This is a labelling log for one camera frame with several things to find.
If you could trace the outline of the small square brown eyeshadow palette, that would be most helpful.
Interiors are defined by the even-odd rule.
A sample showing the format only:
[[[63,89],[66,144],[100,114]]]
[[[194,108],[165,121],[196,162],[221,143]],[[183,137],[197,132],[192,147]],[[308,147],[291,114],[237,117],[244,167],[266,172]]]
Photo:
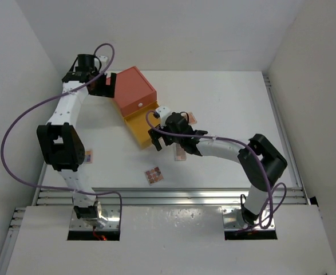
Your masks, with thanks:
[[[188,113],[184,112],[183,115],[185,116],[185,118],[187,119],[189,124],[196,124],[197,123],[197,120],[195,119],[192,112],[188,112]]]

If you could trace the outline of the long brown eyeshadow palette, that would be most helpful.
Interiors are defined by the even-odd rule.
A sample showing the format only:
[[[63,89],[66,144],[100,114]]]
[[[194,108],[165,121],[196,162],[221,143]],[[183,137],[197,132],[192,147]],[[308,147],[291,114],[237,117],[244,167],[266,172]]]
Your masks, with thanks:
[[[174,158],[175,161],[185,161],[187,160],[187,153],[179,144],[175,144],[174,146]]]

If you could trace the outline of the orange drawer cabinet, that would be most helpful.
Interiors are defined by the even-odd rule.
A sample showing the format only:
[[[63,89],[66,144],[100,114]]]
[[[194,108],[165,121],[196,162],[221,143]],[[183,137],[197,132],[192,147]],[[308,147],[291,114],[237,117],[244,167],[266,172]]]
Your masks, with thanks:
[[[113,100],[117,103],[119,109],[123,95],[130,91],[141,93],[156,92],[155,88],[136,66],[117,73],[115,96]]]

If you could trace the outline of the yellow bottom drawer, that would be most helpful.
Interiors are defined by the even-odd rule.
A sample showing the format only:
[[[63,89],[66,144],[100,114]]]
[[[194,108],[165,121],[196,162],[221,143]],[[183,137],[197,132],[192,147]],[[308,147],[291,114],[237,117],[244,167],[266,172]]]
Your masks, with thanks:
[[[129,129],[129,132],[134,138],[136,144],[139,145],[140,149],[143,150],[151,146],[152,142],[148,133],[151,127],[146,121],[146,114],[148,111],[154,111],[159,107],[158,101],[154,101],[146,107],[142,107],[140,110],[127,116],[122,115],[117,103],[114,100],[112,100],[112,103],[117,113],[122,117],[127,129]]]

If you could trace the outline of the round-pan eyeshadow palette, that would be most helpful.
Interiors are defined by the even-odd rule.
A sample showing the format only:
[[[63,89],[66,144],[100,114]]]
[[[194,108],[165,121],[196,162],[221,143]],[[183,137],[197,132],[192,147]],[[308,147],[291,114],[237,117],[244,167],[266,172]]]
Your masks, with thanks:
[[[147,182],[150,186],[162,181],[164,179],[161,169],[156,166],[144,172]]]

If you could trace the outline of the colourful eyeshadow palette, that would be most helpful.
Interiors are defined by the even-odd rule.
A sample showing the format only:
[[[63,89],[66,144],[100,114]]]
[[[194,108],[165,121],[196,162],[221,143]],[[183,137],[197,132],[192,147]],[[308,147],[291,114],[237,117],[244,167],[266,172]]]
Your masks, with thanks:
[[[85,150],[84,163],[90,164],[92,162],[93,162],[93,150],[92,149]]]

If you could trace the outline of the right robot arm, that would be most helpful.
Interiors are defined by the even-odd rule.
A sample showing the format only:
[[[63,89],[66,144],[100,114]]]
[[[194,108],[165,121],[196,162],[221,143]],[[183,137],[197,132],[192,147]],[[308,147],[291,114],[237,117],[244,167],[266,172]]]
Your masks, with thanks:
[[[268,228],[262,224],[262,212],[266,207],[270,208],[266,220],[271,222],[275,212],[273,192],[280,185],[277,181],[287,168],[287,160],[264,135],[257,133],[244,143],[193,129],[185,112],[160,107],[147,114],[160,120],[157,126],[148,124],[148,134],[158,151],[162,149],[161,142],[166,146],[178,144],[191,155],[213,156],[240,164],[251,184],[248,195],[240,197],[242,228]]]

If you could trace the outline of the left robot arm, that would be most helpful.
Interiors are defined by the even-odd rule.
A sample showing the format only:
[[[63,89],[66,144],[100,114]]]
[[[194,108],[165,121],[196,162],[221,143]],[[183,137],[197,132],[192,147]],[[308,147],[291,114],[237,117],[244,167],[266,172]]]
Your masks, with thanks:
[[[62,79],[62,96],[51,118],[37,128],[37,138],[46,164],[52,166],[72,192],[77,218],[94,229],[102,229],[102,214],[96,193],[82,174],[85,147],[76,131],[82,103],[87,96],[113,98],[117,75],[106,76],[95,54],[79,54]]]

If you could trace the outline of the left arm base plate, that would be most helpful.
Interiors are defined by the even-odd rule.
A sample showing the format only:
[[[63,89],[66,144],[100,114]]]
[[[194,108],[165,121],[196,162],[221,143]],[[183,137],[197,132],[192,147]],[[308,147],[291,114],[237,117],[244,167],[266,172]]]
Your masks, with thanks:
[[[78,219],[75,211],[70,219],[70,231],[92,231],[95,227],[97,231],[118,231],[120,222],[120,209],[115,207],[103,207],[101,218],[96,221],[85,221]]]

